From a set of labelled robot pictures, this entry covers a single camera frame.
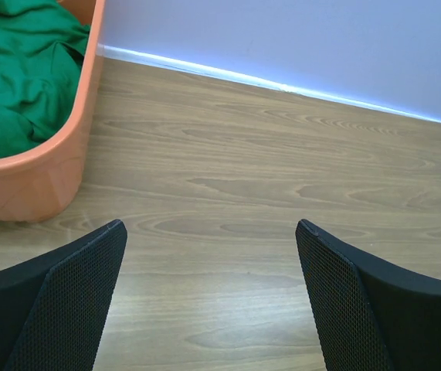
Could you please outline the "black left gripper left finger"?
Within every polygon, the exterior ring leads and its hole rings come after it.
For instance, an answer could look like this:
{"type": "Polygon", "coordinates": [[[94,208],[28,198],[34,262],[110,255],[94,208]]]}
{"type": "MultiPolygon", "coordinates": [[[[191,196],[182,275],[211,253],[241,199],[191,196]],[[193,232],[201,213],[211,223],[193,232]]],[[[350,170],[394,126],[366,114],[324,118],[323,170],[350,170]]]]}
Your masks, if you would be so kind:
{"type": "Polygon", "coordinates": [[[0,271],[0,370],[92,370],[127,243],[114,220],[0,271]]]}

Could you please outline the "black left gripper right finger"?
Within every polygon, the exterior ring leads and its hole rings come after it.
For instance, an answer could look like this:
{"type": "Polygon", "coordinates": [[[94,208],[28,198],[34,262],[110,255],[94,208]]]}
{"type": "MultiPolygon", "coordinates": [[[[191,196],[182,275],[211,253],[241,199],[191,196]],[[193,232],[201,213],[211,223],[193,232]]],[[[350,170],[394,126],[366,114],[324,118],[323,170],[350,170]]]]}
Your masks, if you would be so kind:
{"type": "Polygon", "coordinates": [[[308,220],[295,236],[326,369],[441,370],[441,280],[308,220]]]}

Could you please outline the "green t-shirt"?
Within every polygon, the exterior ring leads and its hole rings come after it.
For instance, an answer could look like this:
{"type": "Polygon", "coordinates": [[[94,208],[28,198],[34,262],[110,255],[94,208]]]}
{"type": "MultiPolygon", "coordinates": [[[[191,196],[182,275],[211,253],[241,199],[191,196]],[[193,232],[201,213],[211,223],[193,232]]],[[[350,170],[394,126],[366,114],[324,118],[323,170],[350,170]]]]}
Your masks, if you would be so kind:
{"type": "Polygon", "coordinates": [[[66,123],[89,36],[90,25],[57,1],[0,1],[0,158],[66,123]]]}

